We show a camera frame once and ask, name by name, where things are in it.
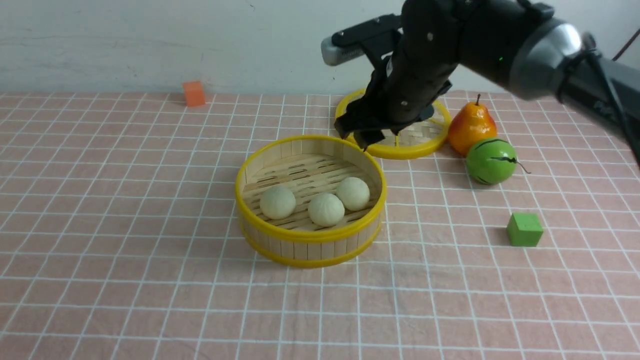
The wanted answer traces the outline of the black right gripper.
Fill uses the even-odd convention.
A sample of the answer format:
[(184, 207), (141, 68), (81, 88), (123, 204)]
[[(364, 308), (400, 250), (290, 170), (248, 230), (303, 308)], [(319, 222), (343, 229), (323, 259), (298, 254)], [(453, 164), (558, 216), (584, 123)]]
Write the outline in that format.
[(341, 139), (353, 134), (362, 151), (407, 126), (434, 102), (458, 65), (460, 19), (455, 0), (407, 0), (401, 9), (402, 36), (391, 57), (391, 72), (368, 97), (343, 98), (334, 129)]

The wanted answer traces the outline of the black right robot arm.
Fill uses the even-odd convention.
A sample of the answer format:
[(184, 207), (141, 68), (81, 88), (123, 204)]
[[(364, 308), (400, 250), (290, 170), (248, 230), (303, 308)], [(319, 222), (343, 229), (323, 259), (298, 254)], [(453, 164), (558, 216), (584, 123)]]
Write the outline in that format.
[(401, 14), (338, 30), (321, 43), (338, 66), (366, 56), (363, 96), (336, 116), (362, 150), (423, 120), (462, 65), (521, 100), (553, 97), (628, 144), (639, 158), (639, 71), (605, 58), (594, 37), (528, 0), (407, 0)]

